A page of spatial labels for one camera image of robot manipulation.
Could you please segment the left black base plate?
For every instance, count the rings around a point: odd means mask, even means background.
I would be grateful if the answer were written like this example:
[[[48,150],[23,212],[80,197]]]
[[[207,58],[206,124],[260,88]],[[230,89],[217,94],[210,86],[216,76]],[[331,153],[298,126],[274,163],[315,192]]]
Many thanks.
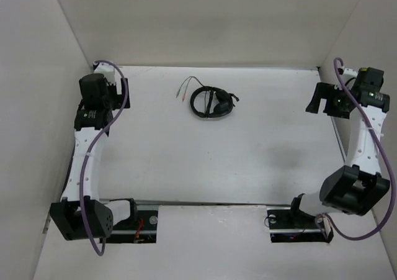
[[[106,244],[156,243],[158,226],[157,210],[140,210],[137,218],[119,222],[112,230]]]

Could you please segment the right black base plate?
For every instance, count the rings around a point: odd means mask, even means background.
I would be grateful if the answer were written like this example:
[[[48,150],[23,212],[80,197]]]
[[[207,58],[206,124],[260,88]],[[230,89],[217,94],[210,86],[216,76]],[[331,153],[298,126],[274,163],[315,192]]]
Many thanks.
[[[272,243],[330,243],[331,227],[322,219],[293,212],[289,207],[270,207],[264,219]]]

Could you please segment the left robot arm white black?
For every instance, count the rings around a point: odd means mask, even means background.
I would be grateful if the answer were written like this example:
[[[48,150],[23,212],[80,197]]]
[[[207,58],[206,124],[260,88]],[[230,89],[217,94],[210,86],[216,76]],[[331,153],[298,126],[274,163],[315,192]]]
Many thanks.
[[[100,162],[113,120],[122,106],[122,91],[103,73],[79,80],[82,100],[74,120],[74,153],[66,186],[58,202],[50,206],[50,217],[65,240],[110,237],[120,223],[132,228],[139,213],[133,199],[102,203],[99,197]]]

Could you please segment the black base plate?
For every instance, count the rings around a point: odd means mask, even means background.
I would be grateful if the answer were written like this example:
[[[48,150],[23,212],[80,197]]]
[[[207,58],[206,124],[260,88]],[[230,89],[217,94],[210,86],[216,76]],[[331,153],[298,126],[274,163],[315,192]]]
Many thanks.
[[[264,219],[272,243],[330,243],[331,227],[322,219],[293,212],[289,207],[270,207]]]
[[[106,244],[156,243],[158,226],[157,210],[140,210],[137,218],[119,222],[112,230]]]

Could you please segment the black headphones with cable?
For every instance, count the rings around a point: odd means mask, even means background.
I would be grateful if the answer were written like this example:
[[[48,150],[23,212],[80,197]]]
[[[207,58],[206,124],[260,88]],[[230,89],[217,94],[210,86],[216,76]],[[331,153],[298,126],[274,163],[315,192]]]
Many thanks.
[[[220,119],[225,117],[236,107],[235,102],[239,102],[239,97],[235,94],[218,87],[204,85],[196,76],[188,76],[177,90],[176,98],[179,97],[182,87],[185,86],[182,102],[186,99],[187,88],[192,80],[198,82],[200,87],[190,95],[190,110],[200,119]],[[195,100],[201,93],[204,93],[203,111],[199,111],[195,107]]]

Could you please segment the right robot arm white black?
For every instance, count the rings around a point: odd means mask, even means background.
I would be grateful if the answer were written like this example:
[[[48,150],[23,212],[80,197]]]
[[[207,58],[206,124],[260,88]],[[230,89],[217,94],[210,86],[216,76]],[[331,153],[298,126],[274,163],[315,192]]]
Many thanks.
[[[339,84],[318,83],[306,111],[318,113],[321,100],[325,100],[325,114],[350,122],[347,155],[343,166],[324,180],[319,192],[300,194],[292,200],[287,219],[296,227],[332,212],[364,216],[387,192],[396,195],[393,173],[384,178],[380,168],[381,160],[391,167],[380,143],[390,109],[389,95],[381,92],[384,72],[371,67],[348,69],[340,59],[334,70]]]

